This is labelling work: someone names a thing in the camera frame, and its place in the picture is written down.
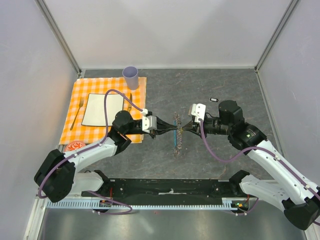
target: white bracket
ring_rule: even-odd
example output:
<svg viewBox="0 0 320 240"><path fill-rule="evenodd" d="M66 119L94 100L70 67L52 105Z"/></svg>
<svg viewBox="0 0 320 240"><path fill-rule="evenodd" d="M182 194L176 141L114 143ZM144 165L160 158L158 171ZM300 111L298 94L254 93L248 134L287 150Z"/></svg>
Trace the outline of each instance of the white bracket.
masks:
<svg viewBox="0 0 320 240"><path fill-rule="evenodd" d="M142 117L142 131L150 133L150 130L157 129L157 117L156 116L144 116Z"/></svg>
<svg viewBox="0 0 320 240"><path fill-rule="evenodd" d="M146 108L142 109L141 113L142 113L143 116L147 115L148 114L148 109L146 109Z"/></svg>
<svg viewBox="0 0 320 240"><path fill-rule="evenodd" d="M204 120L206 114L206 105L198 103L198 104L192 104L189 109L189 116L195 116L194 122L200 123L199 119Z"/></svg>

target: fork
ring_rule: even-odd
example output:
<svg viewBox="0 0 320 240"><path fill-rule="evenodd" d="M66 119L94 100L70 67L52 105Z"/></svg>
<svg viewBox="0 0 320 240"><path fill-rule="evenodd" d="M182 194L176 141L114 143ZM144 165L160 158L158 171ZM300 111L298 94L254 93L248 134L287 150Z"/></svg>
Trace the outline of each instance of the fork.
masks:
<svg viewBox="0 0 320 240"><path fill-rule="evenodd" d="M80 102L79 102L79 108L78 108L78 111L76 112L76 115L75 115L75 117L74 117L73 123L72 123L72 125L71 125L71 127L70 127L70 131L74 128L74 125L75 125L76 118L77 118L77 116L78 116L79 110L80 110L80 108L82 108L82 106L84 105L84 102L85 102L84 97L81 97L81 98L80 98Z"/></svg>

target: white plate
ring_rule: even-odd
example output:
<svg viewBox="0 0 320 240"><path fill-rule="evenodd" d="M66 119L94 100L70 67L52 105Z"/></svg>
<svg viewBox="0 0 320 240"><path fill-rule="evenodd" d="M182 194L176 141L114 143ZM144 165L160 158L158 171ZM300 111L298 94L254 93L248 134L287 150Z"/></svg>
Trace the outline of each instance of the white plate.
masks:
<svg viewBox="0 0 320 240"><path fill-rule="evenodd" d="M82 125L106 126L104 99L104 94L89 94ZM108 94L106 102L108 125L111 126L116 114L124 107L124 98L120 94Z"/></svg>

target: purple cup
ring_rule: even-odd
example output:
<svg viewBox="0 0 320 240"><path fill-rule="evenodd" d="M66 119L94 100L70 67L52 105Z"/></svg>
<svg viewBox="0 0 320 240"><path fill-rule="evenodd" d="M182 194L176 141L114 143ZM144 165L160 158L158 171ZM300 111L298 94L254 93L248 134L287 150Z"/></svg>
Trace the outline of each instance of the purple cup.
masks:
<svg viewBox="0 0 320 240"><path fill-rule="evenodd" d="M122 71L122 75L125 79L128 88L136 90L139 87L138 69L134 66L127 66Z"/></svg>

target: red plate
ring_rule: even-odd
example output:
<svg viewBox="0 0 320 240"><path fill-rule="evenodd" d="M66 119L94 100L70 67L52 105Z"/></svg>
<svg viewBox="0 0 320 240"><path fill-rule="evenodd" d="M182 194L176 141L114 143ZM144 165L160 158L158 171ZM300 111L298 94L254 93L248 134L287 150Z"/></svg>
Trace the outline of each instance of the red plate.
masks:
<svg viewBox="0 0 320 240"><path fill-rule="evenodd" d="M76 150L76 149L80 149L82 147L84 147L86 144L83 142L83 141L73 141L73 142L70 142L64 149L65 152L68 152L68 151L73 151L73 150Z"/></svg>

